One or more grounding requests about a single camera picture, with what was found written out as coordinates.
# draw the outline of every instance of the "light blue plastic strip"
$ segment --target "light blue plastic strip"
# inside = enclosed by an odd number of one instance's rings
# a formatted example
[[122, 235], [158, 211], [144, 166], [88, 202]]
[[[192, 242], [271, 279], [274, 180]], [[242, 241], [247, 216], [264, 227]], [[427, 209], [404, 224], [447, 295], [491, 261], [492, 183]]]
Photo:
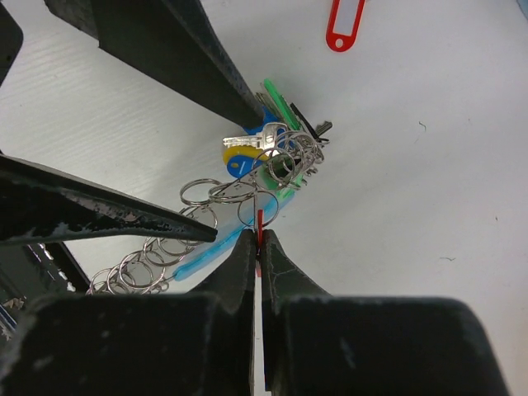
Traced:
[[[294, 195], [294, 193], [289, 194], [283, 201], [281, 201], [281, 198], [277, 198], [279, 199], [279, 209], [283, 208], [288, 202], [290, 202], [293, 199]], [[266, 208], [264, 208], [264, 218], [271, 217], [275, 213], [275, 210], [276, 203], [274, 200], [270, 200]], [[192, 261], [182, 266], [179, 266], [172, 273], [174, 279], [176, 281], [183, 281], [198, 270], [207, 266], [207, 264], [212, 262], [214, 259], [218, 258], [224, 252], [227, 252], [230, 248], [234, 246], [234, 244], [237, 242], [238, 236], [245, 228], [246, 227], [243, 224], [240, 224], [240, 227], [236, 228], [227, 238], [224, 238], [221, 241], [217, 241], [211, 248], [204, 251]]]

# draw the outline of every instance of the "green plastic strip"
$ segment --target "green plastic strip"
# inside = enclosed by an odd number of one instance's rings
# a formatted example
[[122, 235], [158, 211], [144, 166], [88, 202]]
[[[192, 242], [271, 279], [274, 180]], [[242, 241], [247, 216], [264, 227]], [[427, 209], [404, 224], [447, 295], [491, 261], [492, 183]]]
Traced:
[[297, 120], [297, 117], [288, 106], [288, 103], [286, 102], [284, 97], [277, 91], [277, 88], [275, 88], [275, 85], [273, 85], [273, 82], [271, 82], [269, 78], [266, 78], [264, 80], [264, 88], [268, 91], [271, 96], [271, 99], [273, 99], [273, 101], [279, 108], [279, 111], [282, 114], [282, 117], [284, 118], [286, 124], [288, 124], [288, 126], [292, 130], [300, 130], [300, 123]]

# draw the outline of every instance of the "red plastic tag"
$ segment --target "red plastic tag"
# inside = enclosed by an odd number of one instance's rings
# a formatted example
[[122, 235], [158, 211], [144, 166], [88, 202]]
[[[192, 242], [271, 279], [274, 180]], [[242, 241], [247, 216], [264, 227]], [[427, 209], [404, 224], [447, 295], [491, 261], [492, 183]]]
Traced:
[[327, 44], [331, 50], [345, 52], [356, 41], [365, 0], [333, 0], [327, 28]]

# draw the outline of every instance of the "white table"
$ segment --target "white table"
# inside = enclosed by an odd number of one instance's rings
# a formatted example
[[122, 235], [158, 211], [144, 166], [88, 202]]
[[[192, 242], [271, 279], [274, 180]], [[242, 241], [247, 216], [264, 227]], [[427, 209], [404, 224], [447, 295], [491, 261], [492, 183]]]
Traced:
[[[26, 38], [0, 88], [5, 153], [175, 210], [185, 182], [229, 180], [220, 141], [235, 125], [41, 0], [4, 3]], [[270, 77], [313, 123], [335, 125], [319, 174], [273, 224], [290, 258], [336, 295], [461, 299], [512, 394], [526, 394], [528, 21], [515, 0], [371, 0], [345, 54], [324, 41], [331, 0], [204, 3], [251, 88]], [[141, 240], [68, 246], [91, 275]]]

